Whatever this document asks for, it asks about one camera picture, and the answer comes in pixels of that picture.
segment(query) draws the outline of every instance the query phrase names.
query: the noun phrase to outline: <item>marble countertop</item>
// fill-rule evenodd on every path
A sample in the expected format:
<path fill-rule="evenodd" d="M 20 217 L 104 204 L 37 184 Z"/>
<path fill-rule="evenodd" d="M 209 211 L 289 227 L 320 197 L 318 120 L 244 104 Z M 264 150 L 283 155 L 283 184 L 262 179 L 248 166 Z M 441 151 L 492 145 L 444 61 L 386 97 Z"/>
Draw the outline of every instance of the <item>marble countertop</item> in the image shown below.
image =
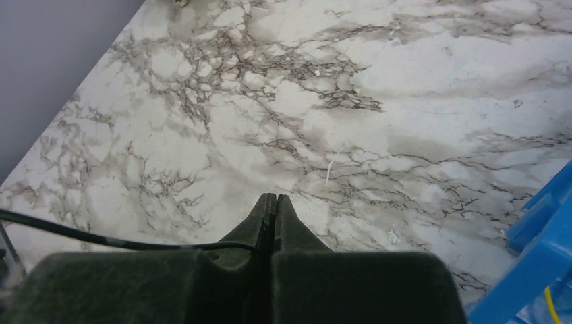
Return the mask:
<path fill-rule="evenodd" d="M 420 250 L 475 300 L 572 154 L 572 6 L 148 0 L 0 187 L 0 206 L 213 242 L 264 192 L 331 248 Z M 107 250 L 9 225 L 25 266 Z"/>

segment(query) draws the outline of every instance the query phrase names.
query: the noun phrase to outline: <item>gray marble vein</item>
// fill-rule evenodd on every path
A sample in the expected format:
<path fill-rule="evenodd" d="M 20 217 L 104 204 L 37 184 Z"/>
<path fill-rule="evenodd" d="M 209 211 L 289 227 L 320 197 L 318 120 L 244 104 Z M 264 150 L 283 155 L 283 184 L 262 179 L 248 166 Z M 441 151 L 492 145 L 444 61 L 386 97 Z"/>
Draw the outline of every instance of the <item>gray marble vein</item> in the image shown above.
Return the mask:
<path fill-rule="evenodd" d="M 519 208 L 570 159 L 571 62 L 569 1 L 148 0 L 0 206 L 198 243 L 284 193 L 331 248 L 434 253 L 475 300 L 513 262 Z M 108 250 L 7 230 L 29 269 Z"/>

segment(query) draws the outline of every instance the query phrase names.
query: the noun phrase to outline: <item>yellow object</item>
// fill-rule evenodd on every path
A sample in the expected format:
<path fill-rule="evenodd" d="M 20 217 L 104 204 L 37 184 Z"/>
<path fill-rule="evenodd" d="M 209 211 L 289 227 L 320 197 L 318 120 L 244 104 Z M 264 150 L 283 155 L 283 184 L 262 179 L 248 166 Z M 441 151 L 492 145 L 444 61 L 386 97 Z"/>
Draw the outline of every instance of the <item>yellow object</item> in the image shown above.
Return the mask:
<path fill-rule="evenodd" d="M 550 311 L 550 316 L 552 316 L 552 320 L 556 324 L 562 324 L 562 322 L 560 322 L 560 319 L 558 318 L 556 309 L 554 309 L 554 302 L 552 301 L 552 294 L 550 293 L 550 287 L 544 288 L 544 298 L 546 299 L 546 305 L 548 305 L 548 311 Z"/>

